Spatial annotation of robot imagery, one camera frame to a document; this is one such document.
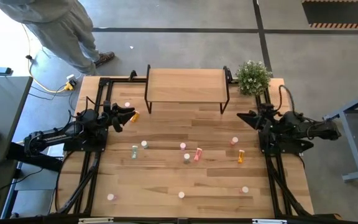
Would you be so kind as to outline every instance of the yellow cable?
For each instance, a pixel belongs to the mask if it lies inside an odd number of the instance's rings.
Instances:
[[[29,34],[27,33],[27,30],[24,28],[23,24],[21,24],[21,25],[22,25],[22,27],[23,27],[23,29],[24,29],[25,35],[27,36],[27,41],[28,41],[28,43],[29,43],[29,55],[31,55],[31,46],[30,46]],[[57,91],[57,90],[55,90],[55,91],[49,90],[49,89],[47,89],[46,87],[44,87],[41,83],[39,83],[39,82],[35,79],[35,77],[32,75],[32,73],[31,73],[30,59],[28,59],[28,61],[27,61],[27,69],[29,70],[30,76],[34,79],[34,82],[36,82],[36,84],[38,84],[39,86],[41,86],[41,88],[43,88],[45,91],[47,91],[47,92],[49,92],[49,93],[61,93],[61,92],[63,92],[63,91],[66,91],[66,89],[62,89],[62,90],[58,90],[58,91]]]

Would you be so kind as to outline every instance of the gray table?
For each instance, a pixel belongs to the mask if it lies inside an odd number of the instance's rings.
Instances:
[[[31,83],[31,77],[0,77],[0,162],[6,158]]]
[[[17,161],[5,160],[14,131],[19,122],[31,77],[0,77],[0,187],[12,182]],[[0,217],[9,187],[0,190]]]

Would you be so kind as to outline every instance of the wooden table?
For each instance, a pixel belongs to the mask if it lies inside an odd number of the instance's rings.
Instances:
[[[226,66],[223,69],[174,69],[150,68],[149,65],[145,89],[147,109],[151,113],[154,102],[219,103],[223,114],[230,100],[228,76]]]
[[[84,77],[77,111],[85,108],[85,97],[96,98],[99,77]],[[278,86],[282,79],[272,79],[270,94],[278,105]],[[240,95],[237,85],[230,85],[231,101],[226,113],[214,104],[156,104],[148,114],[144,103],[144,83],[117,83],[112,102],[130,102],[140,117],[127,123],[124,131],[109,129],[108,144],[102,154],[93,209],[94,217],[203,217],[250,218],[273,217],[272,199],[264,156],[258,147],[257,132],[236,116],[256,110],[253,97]],[[281,112],[288,110],[284,98]],[[239,143],[230,147],[234,137]],[[140,142],[146,140],[148,149]],[[187,144],[186,151],[180,143]],[[138,145],[137,159],[131,159],[132,145]],[[195,149],[203,154],[194,162]],[[245,161],[237,163],[238,151],[245,150]],[[183,163],[184,153],[191,163]],[[60,176],[58,196],[63,205],[78,185],[83,152],[74,152]],[[288,187],[304,208],[313,213],[305,172],[299,158],[283,155]],[[241,194],[241,187],[249,193]],[[186,194],[178,198],[179,192]],[[117,196],[108,201],[108,194]],[[87,193],[83,198],[85,204]],[[279,197],[283,209],[282,197]]]

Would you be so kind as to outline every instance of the desk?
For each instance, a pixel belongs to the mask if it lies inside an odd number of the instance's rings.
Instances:
[[[84,77],[77,111],[85,108],[85,97],[96,98],[99,77]],[[278,86],[282,79],[272,79],[270,94],[278,105]],[[230,85],[231,101],[221,115],[214,104],[156,104],[148,114],[144,103],[144,83],[117,83],[112,102],[130,102],[140,112],[135,123],[124,131],[109,130],[102,154],[91,216],[93,217],[192,217],[249,218],[273,217],[265,158],[258,147],[257,132],[236,116],[238,112],[256,110],[253,97],[240,95],[237,85]],[[288,109],[288,98],[282,111]],[[239,143],[229,146],[234,137]],[[149,148],[142,149],[146,140]],[[181,151],[179,144],[187,144]],[[137,159],[131,159],[132,145],[138,145]],[[194,162],[195,149],[203,149]],[[245,150],[245,161],[237,163],[238,151]],[[183,163],[190,153],[191,163]],[[74,152],[62,169],[58,196],[63,205],[78,185],[83,152]],[[313,213],[305,172],[299,158],[283,155],[289,189],[304,208]],[[241,187],[249,193],[240,194]],[[186,194],[183,200],[178,193]],[[108,201],[114,194],[116,200]],[[87,190],[83,197],[86,202]],[[279,197],[283,209],[282,197]]]
[[[16,172],[17,161],[6,160],[6,155],[31,83],[31,77],[0,77],[0,187],[11,183]],[[0,190],[0,217],[9,188]]]

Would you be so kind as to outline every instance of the gray pants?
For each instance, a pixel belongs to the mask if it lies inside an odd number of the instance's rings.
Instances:
[[[99,52],[92,35],[93,23],[81,3],[75,1],[71,11],[56,21],[26,26],[57,57],[81,73],[97,75],[93,62],[99,60]]]

